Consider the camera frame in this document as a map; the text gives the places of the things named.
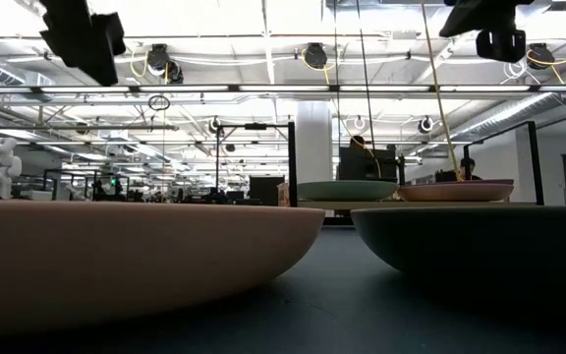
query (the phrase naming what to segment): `white robot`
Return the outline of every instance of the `white robot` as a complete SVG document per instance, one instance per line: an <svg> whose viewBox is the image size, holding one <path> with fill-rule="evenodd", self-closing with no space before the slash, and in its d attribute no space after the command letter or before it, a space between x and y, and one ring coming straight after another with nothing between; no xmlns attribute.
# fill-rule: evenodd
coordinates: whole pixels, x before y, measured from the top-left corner
<svg viewBox="0 0 566 354"><path fill-rule="evenodd" d="M21 176L21 159L14 156L17 141L13 138L0 138L0 197L10 199L12 178Z"/></svg>

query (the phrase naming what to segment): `dark gray table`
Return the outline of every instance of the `dark gray table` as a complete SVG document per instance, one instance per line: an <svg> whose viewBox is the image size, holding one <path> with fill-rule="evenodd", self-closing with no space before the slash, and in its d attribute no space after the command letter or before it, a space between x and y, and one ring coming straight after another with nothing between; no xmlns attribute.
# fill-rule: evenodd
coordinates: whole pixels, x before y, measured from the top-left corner
<svg viewBox="0 0 566 354"><path fill-rule="evenodd" d="M238 296L160 316L0 339L0 353L566 353L566 317L438 295L379 260L353 230Z"/></svg>

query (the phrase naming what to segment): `green bowl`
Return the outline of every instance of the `green bowl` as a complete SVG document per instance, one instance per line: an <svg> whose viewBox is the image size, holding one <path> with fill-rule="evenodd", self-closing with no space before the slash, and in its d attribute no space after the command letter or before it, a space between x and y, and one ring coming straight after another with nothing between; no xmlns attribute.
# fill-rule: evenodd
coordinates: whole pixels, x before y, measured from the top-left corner
<svg viewBox="0 0 566 354"><path fill-rule="evenodd" d="M383 181L326 181L298 185L300 200L312 202L375 202L392 197L397 184Z"/></svg>

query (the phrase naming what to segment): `pillar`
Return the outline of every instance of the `pillar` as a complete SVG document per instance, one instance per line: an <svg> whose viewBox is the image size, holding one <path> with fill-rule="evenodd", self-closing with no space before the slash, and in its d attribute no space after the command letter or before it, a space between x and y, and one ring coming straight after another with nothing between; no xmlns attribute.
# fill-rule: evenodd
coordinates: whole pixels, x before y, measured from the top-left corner
<svg viewBox="0 0 566 354"><path fill-rule="evenodd" d="M333 179L331 109L328 102L300 101L296 114L298 183Z"/></svg>

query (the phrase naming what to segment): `computer monitor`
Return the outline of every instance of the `computer monitor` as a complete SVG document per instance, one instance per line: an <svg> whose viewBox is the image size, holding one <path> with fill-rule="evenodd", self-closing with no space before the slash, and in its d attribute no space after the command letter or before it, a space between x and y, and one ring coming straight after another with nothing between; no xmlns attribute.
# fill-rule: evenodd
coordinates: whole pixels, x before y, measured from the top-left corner
<svg viewBox="0 0 566 354"><path fill-rule="evenodd" d="M375 149L374 158L366 149L340 147L340 180L381 180L397 182L396 153L391 150Z"/></svg>
<svg viewBox="0 0 566 354"><path fill-rule="evenodd" d="M231 201L243 199L244 198L244 192L243 191L226 192L226 198L230 199Z"/></svg>

